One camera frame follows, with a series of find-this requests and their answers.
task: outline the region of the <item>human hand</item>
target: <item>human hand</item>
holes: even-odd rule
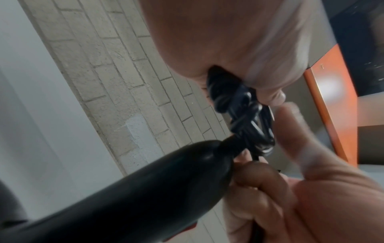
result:
[[[383,242],[383,189],[321,145],[296,105],[282,105],[275,118],[276,139],[304,180],[265,163],[237,164],[224,198],[230,242],[250,243],[253,220],[266,243]]]
[[[281,88],[307,68],[314,10],[309,0],[141,0],[159,53],[206,92],[208,69],[220,66],[279,105]]]

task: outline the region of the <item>orange panel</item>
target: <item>orange panel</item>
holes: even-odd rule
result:
[[[339,45],[304,73],[336,154],[357,166],[357,95]]]

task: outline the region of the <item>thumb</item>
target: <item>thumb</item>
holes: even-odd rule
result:
[[[299,165],[306,179],[318,178],[335,166],[348,166],[316,139],[294,103],[285,103],[277,109],[273,129],[277,142]]]

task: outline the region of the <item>brick wall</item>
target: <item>brick wall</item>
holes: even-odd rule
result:
[[[229,135],[199,88],[164,63],[134,0],[19,2],[125,175]]]

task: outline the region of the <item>black hair dryer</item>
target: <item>black hair dryer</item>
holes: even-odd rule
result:
[[[195,223],[223,197],[234,157],[247,148],[257,159],[274,146],[273,116],[254,90],[219,67],[211,68],[207,85],[215,109],[230,114],[234,135],[185,146],[47,218],[0,215],[0,242],[155,243]],[[17,203],[11,193],[3,195],[0,213]],[[257,225],[254,230],[251,243],[261,242],[263,231]]]

